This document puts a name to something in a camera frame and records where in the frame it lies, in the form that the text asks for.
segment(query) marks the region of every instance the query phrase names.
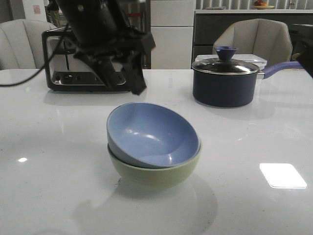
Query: kitchen counter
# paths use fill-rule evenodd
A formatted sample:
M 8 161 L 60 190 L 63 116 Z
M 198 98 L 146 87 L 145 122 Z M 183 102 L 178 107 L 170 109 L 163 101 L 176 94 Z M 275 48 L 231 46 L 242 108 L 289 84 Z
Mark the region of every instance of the kitchen counter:
M 34 71 L 2 70 L 0 83 Z M 239 108 L 197 102 L 192 70 L 144 76 L 140 96 L 53 92 L 44 72 L 0 89 L 1 235 L 312 233 L 313 80 L 305 71 L 258 80 L 253 101 Z M 142 101 L 182 115 L 202 142 L 194 173 L 167 190 L 127 184 L 107 151 L 109 113 Z M 260 170 L 272 164 L 282 188 Z M 291 165 L 305 185 L 280 168 Z
M 195 14 L 312 14 L 313 10 L 270 9 L 270 10 L 196 10 Z

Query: lid knob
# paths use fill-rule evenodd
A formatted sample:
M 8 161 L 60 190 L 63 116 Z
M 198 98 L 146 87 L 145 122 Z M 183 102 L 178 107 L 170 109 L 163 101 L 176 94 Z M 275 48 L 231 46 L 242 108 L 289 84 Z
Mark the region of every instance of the lid knob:
M 217 46 L 215 47 L 215 50 L 220 60 L 228 61 L 233 57 L 238 48 L 229 46 Z

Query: cabinet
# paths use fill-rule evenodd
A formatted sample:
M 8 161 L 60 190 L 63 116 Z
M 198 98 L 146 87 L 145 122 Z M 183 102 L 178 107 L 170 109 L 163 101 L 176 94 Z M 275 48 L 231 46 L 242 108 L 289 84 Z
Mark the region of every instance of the cabinet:
M 293 24 L 312 24 L 312 10 L 196 10 L 192 59 L 200 54 L 212 54 L 213 44 L 234 22 L 269 19 Z
M 190 69 L 195 0 L 152 0 L 152 69 Z

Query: white cabinet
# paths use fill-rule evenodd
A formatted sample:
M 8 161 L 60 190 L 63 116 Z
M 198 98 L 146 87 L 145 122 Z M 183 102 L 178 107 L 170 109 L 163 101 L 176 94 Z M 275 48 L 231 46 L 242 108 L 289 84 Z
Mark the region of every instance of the white cabinet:
M 151 27 L 152 69 L 190 69 L 193 27 Z
M 23 0 L 25 18 L 33 21 L 47 21 L 43 0 Z
M 151 1 L 152 69 L 190 69 L 195 7 L 194 0 Z

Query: glass lid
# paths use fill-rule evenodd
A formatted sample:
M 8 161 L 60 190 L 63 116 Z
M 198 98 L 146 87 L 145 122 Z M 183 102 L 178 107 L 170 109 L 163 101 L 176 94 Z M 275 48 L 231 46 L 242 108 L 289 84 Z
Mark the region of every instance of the glass lid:
M 259 67 L 257 65 L 249 62 L 235 59 L 223 61 L 219 58 L 195 61 L 192 63 L 191 67 L 199 72 L 219 75 L 244 75 L 259 71 Z

